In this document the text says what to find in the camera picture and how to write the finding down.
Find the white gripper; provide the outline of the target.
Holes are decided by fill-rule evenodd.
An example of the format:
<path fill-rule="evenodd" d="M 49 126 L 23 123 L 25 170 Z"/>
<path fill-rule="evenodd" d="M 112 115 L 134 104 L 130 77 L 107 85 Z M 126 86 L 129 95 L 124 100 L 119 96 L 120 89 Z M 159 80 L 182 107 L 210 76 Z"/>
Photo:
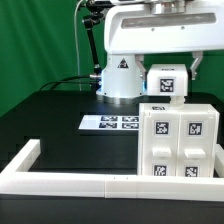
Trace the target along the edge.
<path fill-rule="evenodd" d="M 140 77 L 146 79 L 140 54 L 193 52 L 191 79 L 203 52 L 224 49 L 224 1 L 190 1 L 185 12 L 153 14 L 148 4 L 120 5 L 110 9 L 104 28 L 109 54 L 137 54 Z"/>

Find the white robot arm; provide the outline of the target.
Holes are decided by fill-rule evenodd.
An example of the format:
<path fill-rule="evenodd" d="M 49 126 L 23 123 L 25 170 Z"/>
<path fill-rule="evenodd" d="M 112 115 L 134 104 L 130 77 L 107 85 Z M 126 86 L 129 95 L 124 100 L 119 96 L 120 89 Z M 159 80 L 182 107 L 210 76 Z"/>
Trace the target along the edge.
<path fill-rule="evenodd" d="M 224 49 L 224 0 L 95 0 L 102 13 L 106 67 L 97 98 L 116 104 L 146 95 L 187 95 L 188 78 L 196 76 L 203 53 Z M 148 54 L 190 52 L 193 63 L 143 66 Z"/>

